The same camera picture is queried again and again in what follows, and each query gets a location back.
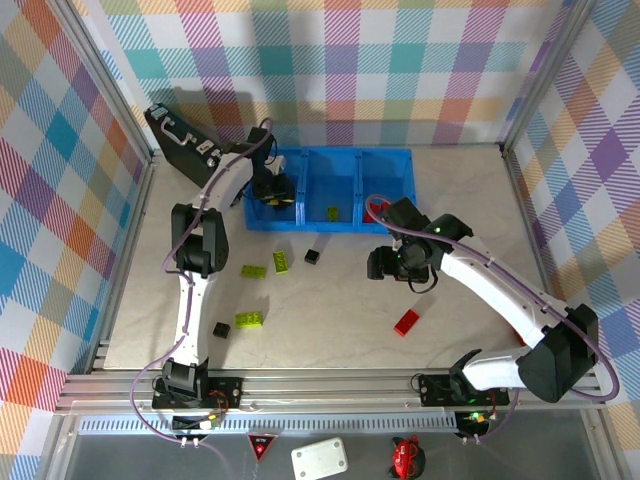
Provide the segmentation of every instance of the triangular label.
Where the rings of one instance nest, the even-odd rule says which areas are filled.
[[[260,463],[264,454],[267,453],[267,450],[273,443],[273,441],[277,438],[277,435],[252,435],[249,434],[249,443],[251,443],[251,448],[253,449],[253,453],[256,455],[256,460]]]

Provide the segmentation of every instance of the black suitcase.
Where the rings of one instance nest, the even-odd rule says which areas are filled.
[[[167,161],[200,188],[204,187],[220,163],[222,147],[162,103],[147,109],[144,118]]]

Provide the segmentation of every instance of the lime green lego brick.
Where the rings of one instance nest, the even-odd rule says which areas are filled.
[[[262,313],[247,312],[236,315],[236,328],[256,328],[262,326]]]
[[[267,276],[267,267],[256,267],[255,265],[243,265],[240,275],[245,278],[255,278],[264,280]]]
[[[327,209],[327,217],[330,222],[337,222],[340,218],[338,215],[338,207],[329,207]]]
[[[276,273],[287,273],[289,266],[287,265],[287,257],[282,250],[273,252],[273,262],[276,264]]]

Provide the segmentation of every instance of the blue plastic bin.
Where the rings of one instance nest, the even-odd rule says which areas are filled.
[[[378,193],[396,201],[416,201],[411,150],[383,148],[281,148],[284,172],[296,186],[295,206],[274,210],[244,199],[249,230],[326,233],[386,233],[365,223],[364,200]],[[337,207],[339,219],[329,222],[327,210]]]

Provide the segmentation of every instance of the checkered fabric backdrop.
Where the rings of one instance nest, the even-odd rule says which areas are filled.
[[[0,478],[30,479],[142,162],[45,0],[0,4]]]
[[[601,319],[624,387],[610,410],[640,478],[640,0],[598,3],[516,154],[554,289]]]
[[[162,101],[223,141],[271,115],[281,144],[428,145],[503,138],[573,0],[83,2],[144,127]]]

